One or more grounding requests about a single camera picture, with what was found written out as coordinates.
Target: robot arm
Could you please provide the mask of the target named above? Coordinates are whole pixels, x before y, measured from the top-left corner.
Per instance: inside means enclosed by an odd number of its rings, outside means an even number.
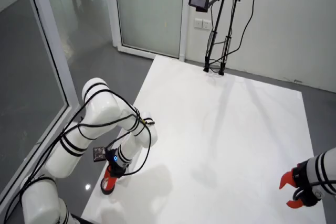
[[[99,78],[89,80],[83,88],[83,102],[85,103],[95,93],[108,88],[107,84]],[[78,126],[65,134],[47,161],[46,170],[56,178],[69,176],[90,143],[117,125],[127,131],[131,131],[135,136],[134,141],[140,143],[141,146],[148,147],[149,134],[151,134],[151,145],[155,144],[158,137],[154,125],[148,126],[150,133],[143,130],[144,125],[139,123],[134,111],[136,111],[136,108],[129,107],[121,98],[114,96],[112,93],[101,92],[97,94],[87,104],[86,115],[79,125],[101,125],[108,122],[118,122],[101,127]],[[148,113],[141,114],[141,118],[143,116],[150,117]],[[69,128],[77,124],[73,122],[69,125]],[[131,154],[139,151],[137,145],[132,145],[132,147],[137,149],[125,150],[125,152]]]
[[[102,134],[117,125],[132,133],[117,149],[106,149],[109,166],[102,181],[107,182],[102,188],[105,194],[113,191],[117,178],[133,174],[125,174],[125,171],[135,154],[143,147],[154,145],[158,139],[150,114],[140,114],[122,97],[113,94],[102,79],[89,80],[83,88],[82,98],[87,103],[85,117],[79,123],[71,122],[64,130],[45,166],[35,176],[35,183],[28,187],[26,181],[22,183],[26,186],[21,198],[25,224],[81,223],[58,198],[55,178],[69,176],[90,143]]]
[[[286,184],[298,188],[293,200],[287,202],[290,208],[311,207],[326,194],[336,195],[336,148],[312,157],[286,172],[280,182],[280,189]]]

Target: gray floor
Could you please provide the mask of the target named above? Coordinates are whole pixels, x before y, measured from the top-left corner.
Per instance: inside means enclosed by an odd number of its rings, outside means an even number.
[[[104,5],[104,2],[99,1],[97,2],[97,8]],[[59,15],[64,15],[71,8],[72,14],[67,15],[67,20],[70,21],[63,24],[73,25],[71,27],[60,26],[59,30],[62,30],[60,32],[61,40],[64,43],[69,59],[69,68],[79,97],[87,80],[92,77],[101,77],[115,92],[124,96],[131,103],[134,102],[152,61],[117,52],[111,45],[108,30],[105,29],[105,32],[99,33],[98,27],[103,25],[95,23],[98,22],[99,17],[102,17],[102,14],[97,12],[89,15],[84,12],[76,16],[71,5],[71,0],[62,0],[60,8],[63,8],[63,10],[58,12],[56,19],[64,22]],[[54,7],[54,12],[60,10],[60,8]],[[7,50],[10,51],[13,45],[8,46]],[[336,146],[336,140],[334,139],[336,134],[336,127],[334,127],[334,122],[336,122],[336,94],[234,70],[228,70],[227,72],[301,91],[314,154],[319,154]],[[71,176],[57,181],[59,196],[65,200],[71,212],[81,215],[103,167],[103,163],[93,163],[91,147],[105,146],[117,136],[118,132],[119,130],[115,129],[95,141],[90,146],[90,150],[82,157]],[[91,189],[88,191],[85,190],[86,184],[91,185]],[[327,223],[334,223],[336,219],[335,201],[331,197],[327,197],[323,203]],[[23,223],[20,206],[15,209],[9,223]]]

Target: glass wall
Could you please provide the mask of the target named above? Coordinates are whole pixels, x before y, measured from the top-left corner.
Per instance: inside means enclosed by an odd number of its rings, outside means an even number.
[[[117,0],[124,46],[178,58],[182,0]]]
[[[68,106],[34,10],[0,0],[0,201]]]
[[[107,44],[112,46],[107,0],[49,1],[70,70],[73,63],[95,57]]]

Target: white panel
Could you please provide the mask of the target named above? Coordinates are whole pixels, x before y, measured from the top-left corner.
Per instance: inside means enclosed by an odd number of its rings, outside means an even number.
[[[125,46],[179,56],[182,0],[118,0]]]
[[[232,0],[224,4],[217,41],[227,35]],[[251,15],[252,0],[237,4],[231,50],[238,47]],[[214,5],[217,18],[219,3]],[[256,0],[255,13],[245,32],[241,49],[230,55],[227,67],[336,92],[336,2],[334,0]],[[186,58],[204,62],[209,32],[191,24],[210,13],[190,9]],[[219,58],[216,45],[213,58]]]
[[[293,210],[295,188],[279,190],[282,174],[313,156],[300,92],[156,56],[134,105],[151,112],[158,142],[110,196],[100,191],[102,171],[83,218],[325,224],[322,202]]]

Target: white table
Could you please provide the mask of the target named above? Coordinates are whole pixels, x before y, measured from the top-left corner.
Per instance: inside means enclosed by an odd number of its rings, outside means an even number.
[[[287,207],[283,173],[313,156],[298,91],[157,56],[136,99],[159,140],[113,194],[99,180],[82,217],[101,224],[324,224],[322,202]],[[138,167],[146,150],[134,162]]]

